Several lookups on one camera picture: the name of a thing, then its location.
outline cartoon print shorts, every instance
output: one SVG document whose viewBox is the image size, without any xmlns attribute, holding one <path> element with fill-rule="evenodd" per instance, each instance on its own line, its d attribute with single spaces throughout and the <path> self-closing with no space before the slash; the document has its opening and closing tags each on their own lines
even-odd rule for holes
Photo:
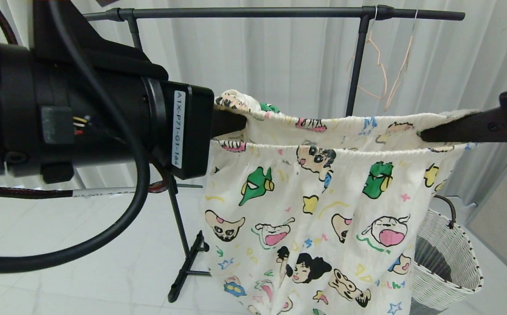
<svg viewBox="0 0 507 315">
<path fill-rule="evenodd" d="M 429 202 L 476 143 L 419 131 L 470 111 L 304 119 L 229 90 L 247 127 L 211 142 L 206 254 L 253 314 L 409 314 L 415 239 Z"/>
</svg>

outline vertical black pole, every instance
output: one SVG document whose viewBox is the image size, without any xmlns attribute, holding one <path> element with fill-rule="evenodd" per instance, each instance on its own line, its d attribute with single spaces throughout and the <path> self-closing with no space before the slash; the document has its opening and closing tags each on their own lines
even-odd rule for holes
<svg viewBox="0 0 507 315">
<path fill-rule="evenodd" d="M 351 87 L 349 88 L 349 98 L 347 101 L 347 114 L 352 116 L 355 108 L 355 97 L 357 97 L 358 79 L 360 77 L 360 66 L 362 65 L 362 56 L 364 54 L 364 45 L 366 44 L 366 34 L 370 16 L 365 15 L 360 18 L 359 38 L 357 42 L 357 52 L 355 52 L 355 62 L 353 65 L 353 77 L 351 78 Z"/>
<path fill-rule="evenodd" d="M 179 238 L 182 240 L 183 251 L 185 252 L 185 259 L 187 260 L 191 257 L 189 253 L 189 243 L 187 243 L 187 237 L 185 235 L 185 228 L 183 227 L 182 215 L 179 212 L 178 199 L 175 194 L 177 194 L 177 184 L 175 183 L 175 178 L 173 175 L 170 175 L 170 183 L 168 184 L 168 193 L 170 194 L 171 207 L 174 210 L 175 223 L 178 226 Z"/>
<path fill-rule="evenodd" d="M 131 32 L 131 36 L 133 37 L 133 46 L 143 50 L 143 45 L 141 44 L 141 38 L 139 36 L 139 25 L 137 24 L 137 19 L 134 16 L 129 16 L 127 23 L 129 23 L 129 32 Z"/>
</svg>

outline curtain fold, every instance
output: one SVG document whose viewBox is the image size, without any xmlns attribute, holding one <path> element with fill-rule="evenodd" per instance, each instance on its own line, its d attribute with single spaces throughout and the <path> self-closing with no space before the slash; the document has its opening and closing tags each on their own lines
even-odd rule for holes
<svg viewBox="0 0 507 315">
<path fill-rule="evenodd" d="M 74 0 L 83 13 L 112 7 L 339 7 L 373 6 L 368 0 L 120 0 L 101 8 Z M 406 74 L 391 106 L 360 89 L 356 116 L 440 113 L 463 108 L 490 109 L 507 90 L 507 0 L 394 0 L 395 8 L 463 11 L 463 21 L 390 19 L 371 25 L 384 64 L 388 93 L 402 66 L 411 34 Z M 19 41 L 26 45 L 28 2 L 0 0 Z M 91 23 L 107 40 L 132 45 L 124 22 Z M 215 95 L 235 88 L 287 114 L 312 118 L 345 115 L 354 56 L 357 18 L 181 18 L 138 20 L 143 49 L 174 81 L 211 88 Z M 380 94 L 385 84 L 378 51 L 367 44 L 359 86 Z M 487 144 L 463 157 L 443 190 L 465 203 L 481 202 L 507 165 L 507 145 Z M 153 173 L 153 181 L 159 176 Z M 37 177 L 0 177 L 0 184 L 43 188 L 114 187 L 135 184 L 134 164 L 80 168 L 69 183 L 43 185 Z M 186 181 L 201 184 L 203 178 Z"/>
</svg>

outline floor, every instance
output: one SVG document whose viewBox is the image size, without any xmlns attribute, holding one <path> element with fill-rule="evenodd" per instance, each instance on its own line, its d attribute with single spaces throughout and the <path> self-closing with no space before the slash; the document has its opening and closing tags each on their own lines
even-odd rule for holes
<svg viewBox="0 0 507 315">
<path fill-rule="evenodd" d="M 190 242 L 201 227 L 200 189 L 182 188 L 178 199 Z M 29 201 L 0 199 L 0 255 L 63 249 L 102 231 L 121 215 L 131 196 Z M 142 213 L 99 251 L 52 269 L 0 275 L 0 315 L 214 315 L 249 314 L 208 277 L 190 277 L 179 299 L 166 296 L 183 263 L 166 194 L 149 195 Z M 442 201 L 431 207 L 448 214 Z M 459 222 L 471 208 L 457 205 Z M 473 235 L 483 268 L 482 291 L 443 315 L 507 313 L 507 267 Z M 201 266 L 201 258 L 196 269 Z"/>
</svg>

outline yellow wire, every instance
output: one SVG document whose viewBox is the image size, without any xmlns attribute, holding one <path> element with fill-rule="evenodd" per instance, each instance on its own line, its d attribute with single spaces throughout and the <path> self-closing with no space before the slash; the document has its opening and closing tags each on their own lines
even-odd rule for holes
<svg viewBox="0 0 507 315">
<path fill-rule="evenodd" d="M 85 120 L 84 118 L 80 118 L 80 117 L 77 117 L 77 116 L 73 116 L 73 119 L 74 120 L 78 120 L 79 122 L 83 122 L 83 123 L 87 123 L 88 120 Z"/>
</svg>

